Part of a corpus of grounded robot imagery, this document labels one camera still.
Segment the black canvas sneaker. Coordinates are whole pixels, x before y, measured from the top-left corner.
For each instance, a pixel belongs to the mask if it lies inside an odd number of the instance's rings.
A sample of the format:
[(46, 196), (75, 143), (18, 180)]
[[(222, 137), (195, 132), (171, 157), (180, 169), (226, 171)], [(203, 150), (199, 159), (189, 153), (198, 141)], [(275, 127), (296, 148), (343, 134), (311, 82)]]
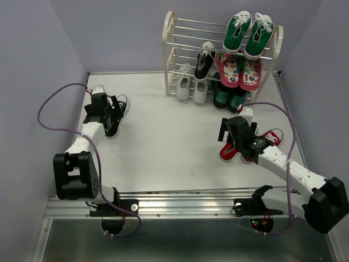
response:
[(215, 60), (215, 45), (211, 41), (206, 41), (198, 51), (197, 63), (194, 71), (194, 78), (198, 82), (206, 81), (210, 69)]
[(109, 105), (107, 108), (107, 128), (105, 129), (105, 134), (108, 138), (114, 138), (118, 135), (121, 122), (129, 111), (129, 101), (128, 97), (125, 94), (120, 94), (117, 97), (117, 100), (123, 103), (123, 116), (111, 116), (109, 112)]

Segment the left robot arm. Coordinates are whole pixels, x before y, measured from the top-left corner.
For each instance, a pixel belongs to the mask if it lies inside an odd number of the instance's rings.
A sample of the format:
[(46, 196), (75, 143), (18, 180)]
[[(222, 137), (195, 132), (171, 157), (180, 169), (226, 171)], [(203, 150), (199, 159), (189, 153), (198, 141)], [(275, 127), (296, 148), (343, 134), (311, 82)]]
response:
[(119, 100), (105, 92), (91, 95), (91, 103), (85, 106), (86, 117), (80, 134), (66, 152), (53, 158), (59, 199), (85, 200), (94, 209), (102, 205), (109, 215), (121, 210), (118, 190), (101, 182), (101, 160), (94, 150), (103, 138), (114, 138), (118, 134), (129, 108), (127, 97), (121, 97)]

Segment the white sneaker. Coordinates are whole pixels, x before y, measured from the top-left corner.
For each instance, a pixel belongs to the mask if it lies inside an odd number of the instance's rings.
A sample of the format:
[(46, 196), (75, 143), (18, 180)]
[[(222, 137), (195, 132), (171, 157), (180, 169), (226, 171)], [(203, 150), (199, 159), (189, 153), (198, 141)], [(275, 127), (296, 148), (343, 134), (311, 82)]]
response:
[(207, 94), (210, 86), (210, 80), (195, 82), (193, 100), (197, 104), (203, 104), (207, 100)]
[(180, 67), (177, 73), (176, 97), (178, 100), (187, 100), (190, 96), (190, 84), (192, 81), (192, 67), (189, 63)]

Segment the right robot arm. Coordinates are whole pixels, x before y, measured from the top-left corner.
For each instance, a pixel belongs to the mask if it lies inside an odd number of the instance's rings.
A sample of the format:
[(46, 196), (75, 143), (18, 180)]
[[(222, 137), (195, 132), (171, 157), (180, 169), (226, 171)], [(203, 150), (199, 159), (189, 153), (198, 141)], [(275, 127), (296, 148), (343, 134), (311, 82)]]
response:
[(218, 140), (228, 141), (242, 156), (284, 181), (290, 190), (264, 185), (251, 197), (234, 200), (232, 214), (236, 217), (293, 215), (304, 219), (317, 232), (330, 232), (348, 215), (348, 198), (344, 183), (337, 177), (327, 179), (297, 162), (288, 159), (265, 137), (255, 135), (257, 124), (241, 116), (221, 120)]

